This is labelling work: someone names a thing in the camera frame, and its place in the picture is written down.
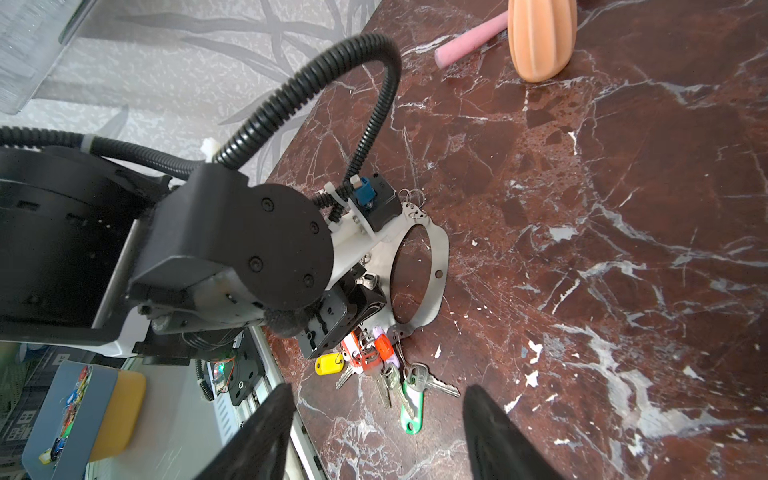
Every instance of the key tag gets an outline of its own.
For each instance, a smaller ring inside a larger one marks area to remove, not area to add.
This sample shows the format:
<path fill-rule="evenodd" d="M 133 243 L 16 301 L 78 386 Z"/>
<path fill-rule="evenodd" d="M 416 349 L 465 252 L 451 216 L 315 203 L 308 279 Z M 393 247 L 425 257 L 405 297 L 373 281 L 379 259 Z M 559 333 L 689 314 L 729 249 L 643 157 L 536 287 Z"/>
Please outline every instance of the key tag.
<path fill-rule="evenodd" d="M 416 392 L 408 386 L 407 382 L 402 384 L 402 392 L 413 406 L 413 412 L 416 417 L 412 419 L 404 406 L 400 406 L 400 426 L 408 435 L 415 435 L 422 429 L 422 410 L 424 409 L 424 392 Z"/>

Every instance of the gray patterned wallpaper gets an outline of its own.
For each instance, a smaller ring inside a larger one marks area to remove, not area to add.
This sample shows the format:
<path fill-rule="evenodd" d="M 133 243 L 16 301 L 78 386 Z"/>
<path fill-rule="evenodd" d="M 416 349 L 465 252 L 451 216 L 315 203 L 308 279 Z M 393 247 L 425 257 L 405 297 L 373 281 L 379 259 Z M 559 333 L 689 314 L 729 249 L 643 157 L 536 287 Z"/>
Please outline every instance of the gray patterned wallpaper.
<path fill-rule="evenodd" d="M 380 0 L 99 0 L 32 100 L 0 124 L 93 132 L 181 157 L 224 142 Z M 243 168 L 266 180 L 307 105 Z"/>

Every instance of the orange vase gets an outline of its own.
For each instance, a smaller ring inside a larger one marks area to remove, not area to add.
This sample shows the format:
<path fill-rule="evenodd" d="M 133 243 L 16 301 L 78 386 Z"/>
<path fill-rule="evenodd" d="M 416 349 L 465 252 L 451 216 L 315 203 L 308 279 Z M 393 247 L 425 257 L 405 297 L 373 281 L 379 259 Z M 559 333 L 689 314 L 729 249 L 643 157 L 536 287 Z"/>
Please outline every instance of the orange vase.
<path fill-rule="evenodd" d="M 509 51 L 523 80 L 548 80 L 576 45 L 576 0 L 509 0 Z"/>

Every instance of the black screw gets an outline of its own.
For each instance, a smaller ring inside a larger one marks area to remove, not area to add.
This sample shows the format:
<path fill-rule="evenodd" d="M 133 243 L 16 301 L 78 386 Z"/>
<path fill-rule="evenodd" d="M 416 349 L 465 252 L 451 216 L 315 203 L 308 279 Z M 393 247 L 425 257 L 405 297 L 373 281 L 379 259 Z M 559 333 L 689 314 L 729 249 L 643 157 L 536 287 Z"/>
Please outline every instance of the black screw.
<path fill-rule="evenodd" d="M 254 272 L 260 272 L 264 268 L 264 262 L 259 257 L 251 257 L 249 263 L 250 269 Z"/>

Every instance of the pink handle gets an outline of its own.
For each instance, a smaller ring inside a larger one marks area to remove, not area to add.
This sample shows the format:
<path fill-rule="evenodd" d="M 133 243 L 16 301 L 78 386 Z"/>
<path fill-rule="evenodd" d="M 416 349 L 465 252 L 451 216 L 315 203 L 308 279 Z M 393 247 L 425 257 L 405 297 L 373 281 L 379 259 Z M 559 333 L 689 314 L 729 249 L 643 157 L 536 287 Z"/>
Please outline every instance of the pink handle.
<path fill-rule="evenodd" d="M 491 18 L 486 23 L 474 27 L 460 37 L 454 38 L 435 50 L 435 61 L 439 68 L 445 68 L 464 55 L 474 51 L 480 45 L 494 38 L 507 28 L 507 12 Z"/>

